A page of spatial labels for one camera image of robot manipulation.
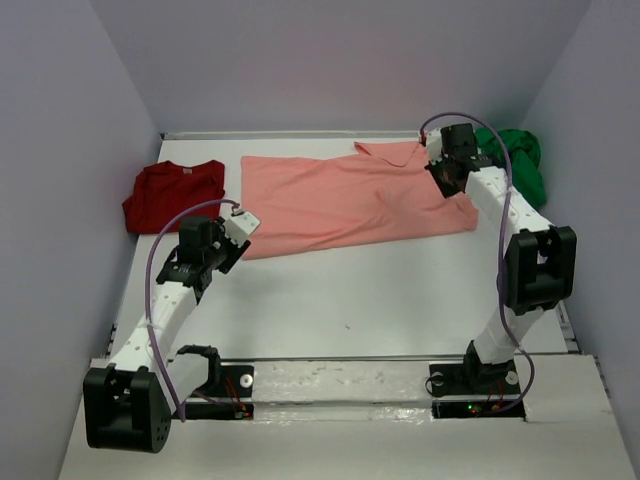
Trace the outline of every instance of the black bracket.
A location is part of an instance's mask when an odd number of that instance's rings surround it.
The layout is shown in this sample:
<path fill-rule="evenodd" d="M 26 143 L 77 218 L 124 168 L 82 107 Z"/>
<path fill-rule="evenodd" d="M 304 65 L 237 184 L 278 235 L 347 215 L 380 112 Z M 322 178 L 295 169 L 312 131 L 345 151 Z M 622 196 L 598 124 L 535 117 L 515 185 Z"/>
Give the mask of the black bracket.
<path fill-rule="evenodd" d="M 520 393 L 520 386 L 510 385 L 505 377 L 516 372 L 513 360 L 490 365 L 480 362 L 473 342 L 469 344 L 462 363 L 436 363 L 429 365 L 427 391 L 436 398 L 445 396 L 486 395 L 500 382 L 505 395 Z"/>
<path fill-rule="evenodd" d="M 221 367 L 221 375 L 219 382 L 209 383 L 207 382 L 202 387 L 198 388 L 198 392 L 210 397 L 212 399 L 219 399 L 220 402 L 212 404 L 209 402 L 187 402 L 185 404 L 185 413 L 189 420 L 249 420 L 253 418 L 254 406 L 250 400 L 253 395 L 253 383 L 246 385 L 241 382 L 241 378 L 245 375 L 253 378 L 254 368 L 252 365 L 223 365 Z M 242 400 L 243 410 L 239 410 L 232 404 L 236 402 L 236 399 L 231 398 L 230 392 L 232 389 L 229 387 L 229 383 L 233 386 L 233 390 L 238 394 L 238 397 Z"/>
<path fill-rule="evenodd" d="M 577 242 L 571 227 L 513 235 L 504 258 L 507 307 L 524 315 L 538 307 L 553 309 L 571 295 Z"/>
<path fill-rule="evenodd" d="M 440 134 L 441 156 L 431 159 L 425 169 L 431 173 L 445 198 L 465 191 L 469 173 L 491 165 L 499 166 L 495 157 L 478 152 L 473 125 L 470 123 L 442 128 Z"/>
<path fill-rule="evenodd" d="M 157 453 L 171 429 L 171 410 L 155 373 L 91 368 L 82 384 L 87 443 Z"/>
<path fill-rule="evenodd" d="M 199 303 L 211 284 L 213 271 L 229 273 L 251 245 L 249 240 L 242 245 L 232 242 L 225 234 L 224 224 L 222 217 L 215 221 L 203 216 L 185 217 L 178 231 L 178 246 L 165 261 L 156 282 L 179 282 L 191 287 Z"/>

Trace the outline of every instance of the screw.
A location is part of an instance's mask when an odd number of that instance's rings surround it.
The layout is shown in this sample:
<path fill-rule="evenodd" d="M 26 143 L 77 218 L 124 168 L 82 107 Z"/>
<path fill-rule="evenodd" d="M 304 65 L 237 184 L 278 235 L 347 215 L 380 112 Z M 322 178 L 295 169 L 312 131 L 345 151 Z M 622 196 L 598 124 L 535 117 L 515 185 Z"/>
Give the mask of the screw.
<path fill-rule="evenodd" d="M 507 373 L 507 376 L 504 377 L 505 382 L 509 385 L 517 385 L 518 384 L 518 374 L 513 370 Z"/>
<path fill-rule="evenodd" d="M 253 377 L 248 373 L 245 373 L 240 377 L 240 386 L 242 388 L 250 388 L 253 385 Z"/>

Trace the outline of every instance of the lavender wall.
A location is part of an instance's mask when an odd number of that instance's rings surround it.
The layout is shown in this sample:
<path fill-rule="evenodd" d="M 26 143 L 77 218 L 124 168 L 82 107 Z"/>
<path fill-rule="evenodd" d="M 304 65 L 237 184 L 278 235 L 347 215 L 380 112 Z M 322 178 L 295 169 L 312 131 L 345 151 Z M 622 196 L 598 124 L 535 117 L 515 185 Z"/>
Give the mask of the lavender wall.
<path fill-rule="evenodd" d="M 524 126 L 538 132 L 545 213 L 578 233 L 568 300 L 580 345 L 598 355 L 640 476 L 640 3 L 594 0 Z"/>
<path fill-rule="evenodd" d="M 161 131 L 517 124 L 588 0 L 92 0 Z"/>
<path fill-rule="evenodd" d="M 0 477 L 57 478 L 158 135 L 87 0 L 0 5 Z"/>

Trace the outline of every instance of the red wire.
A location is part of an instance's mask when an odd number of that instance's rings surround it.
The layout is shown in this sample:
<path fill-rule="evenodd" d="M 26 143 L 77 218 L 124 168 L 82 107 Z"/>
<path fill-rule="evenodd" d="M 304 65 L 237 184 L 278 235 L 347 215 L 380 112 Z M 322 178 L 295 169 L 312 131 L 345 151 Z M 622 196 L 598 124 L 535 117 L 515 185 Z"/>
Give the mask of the red wire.
<path fill-rule="evenodd" d="M 233 396 L 231 395 L 231 392 L 229 391 L 229 387 L 227 385 L 224 385 L 224 389 L 227 391 L 227 395 L 229 397 L 229 400 L 231 400 L 231 408 L 233 408 L 233 413 L 234 414 L 238 413 L 237 410 L 236 410 L 236 404 L 233 403 Z"/>
<path fill-rule="evenodd" d="M 246 411 L 247 407 L 244 405 L 244 403 L 242 403 L 240 401 L 240 397 L 238 396 L 238 392 L 236 392 L 236 389 L 233 386 L 233 383 L 228 378 L 227 378 L 227 383 L 229 384 L 229 387 L 231 387 L 231 391 L 233 392 L 233 394 L 236 396 L 236 400 L 238 401 L 238 404 L 240 405 L 240 408 L 242 408 L 242 410 Z"/>

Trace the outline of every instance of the green cloth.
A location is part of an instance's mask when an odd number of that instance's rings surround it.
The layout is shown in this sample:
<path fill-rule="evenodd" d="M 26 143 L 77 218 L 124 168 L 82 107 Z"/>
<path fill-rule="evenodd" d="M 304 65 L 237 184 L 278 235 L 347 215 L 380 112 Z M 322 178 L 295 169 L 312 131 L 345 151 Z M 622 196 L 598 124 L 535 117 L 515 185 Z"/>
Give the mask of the green cloth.
<path fill-rule="evenodd" d="M 507 146 L 513 170 L 513 186 L 536 210 L 547 202 L 540 166 L 540 143 L 535 135 L 526 130 L 500 130 L 500 138 Z M 504 155 L 498 141 L 486 128 L 476 130 L 478 147 L 495 155 L 504 163 Z"/>

